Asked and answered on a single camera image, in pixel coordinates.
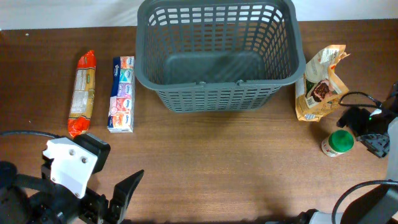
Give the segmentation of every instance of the product packaging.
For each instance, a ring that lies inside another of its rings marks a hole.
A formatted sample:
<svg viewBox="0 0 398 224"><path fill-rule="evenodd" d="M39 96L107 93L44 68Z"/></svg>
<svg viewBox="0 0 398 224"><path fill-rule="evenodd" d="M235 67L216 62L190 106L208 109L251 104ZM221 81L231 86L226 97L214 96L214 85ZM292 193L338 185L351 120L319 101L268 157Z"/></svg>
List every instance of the product packaging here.
<svg viewBox="0 0 398 224"><path fill-rule="evenodd" d="M85 133L90 125L94 103L95 67L94 50L79 59L68 119L68 132L72 137Z"/></svg>
<svg viewBox="0 0 398 224"><path fill-rule="evenodd" d="M134 57L113 58L113 85L108 115L111 133L131 133L136 99Z"/></svg>
<svg viewBox="0 0 398 224"><path fill-rule="evenodd" d="M339 107L348 92L335 74L337 63L348 56L345 45L330 45L311 59L303 78L295 83L295 110L299 121L319 121Z"/></svg>

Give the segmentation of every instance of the tissue box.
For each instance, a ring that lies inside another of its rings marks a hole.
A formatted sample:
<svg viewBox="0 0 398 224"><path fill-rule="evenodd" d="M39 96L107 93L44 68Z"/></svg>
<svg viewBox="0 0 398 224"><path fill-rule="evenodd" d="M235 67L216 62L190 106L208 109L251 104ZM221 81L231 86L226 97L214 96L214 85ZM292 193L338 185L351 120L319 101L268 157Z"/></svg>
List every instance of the tissue box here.
<svg viewBox="0 0 398 224"><path fill-rule="evenodd" d="M108 114L111 133L131 133L134 127L136 99L134 57L113 58L113 85Z"/></svg>

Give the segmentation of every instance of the wooden tabletop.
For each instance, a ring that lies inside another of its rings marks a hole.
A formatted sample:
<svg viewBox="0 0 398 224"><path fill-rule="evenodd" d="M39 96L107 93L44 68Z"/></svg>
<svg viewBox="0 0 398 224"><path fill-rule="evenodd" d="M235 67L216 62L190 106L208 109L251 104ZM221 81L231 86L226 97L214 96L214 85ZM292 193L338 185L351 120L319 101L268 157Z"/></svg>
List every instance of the wooden tabletop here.
<svg viewBox="0 0 398 224"><path fill-rule="evenodd" d="M347 45L351 55L337 65L336 74L350 90L382 100L397 81L397 20L301 22L300 29L307 61L327 45ZM137 82L134 133L110 134L112 58L135 55L135 36L135 27L1 31L0 131L68 135L76 64L93 49L97 69L90 132L108 142L111 153L88 186L110 199L116 183L144 169L128 219L240 221L296 216L310 208L331 212L351 186L385 177L387 159L378 159L361 143L340 157L324 155L320 143L338 129L343 108L319 123L299 122L293 85L257 111L176 114ZM40 177L46 140L0 138L0 160ZM350 195L341 209L367 190Z"/></svg>

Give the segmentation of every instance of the red snack package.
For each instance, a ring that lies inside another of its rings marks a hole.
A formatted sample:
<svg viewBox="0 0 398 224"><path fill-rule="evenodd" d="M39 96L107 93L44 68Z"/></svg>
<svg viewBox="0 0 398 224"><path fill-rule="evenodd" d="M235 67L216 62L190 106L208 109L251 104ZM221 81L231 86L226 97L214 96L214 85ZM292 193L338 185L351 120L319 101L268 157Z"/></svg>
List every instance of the red snack package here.
<svg viewBox="0 0 398 224"><path fill-rule="evenodd" d="M94 50L79 59L68 119L68 132L72 137L85 133L90 125L94 103L95 67Z"/></svg>

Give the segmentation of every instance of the green cap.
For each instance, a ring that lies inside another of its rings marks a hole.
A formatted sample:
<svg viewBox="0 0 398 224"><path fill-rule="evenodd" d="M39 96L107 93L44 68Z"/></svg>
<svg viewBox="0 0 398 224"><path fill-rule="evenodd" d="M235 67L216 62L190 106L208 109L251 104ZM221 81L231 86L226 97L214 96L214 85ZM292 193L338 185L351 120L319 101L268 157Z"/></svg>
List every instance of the green cap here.
<svg viewBox="0 0 398 224"><path fill-rule="evenodd" d="M330 135L329 145L336 152L348 152L354 146L354 138L348 131L338 130Z"/></svg>

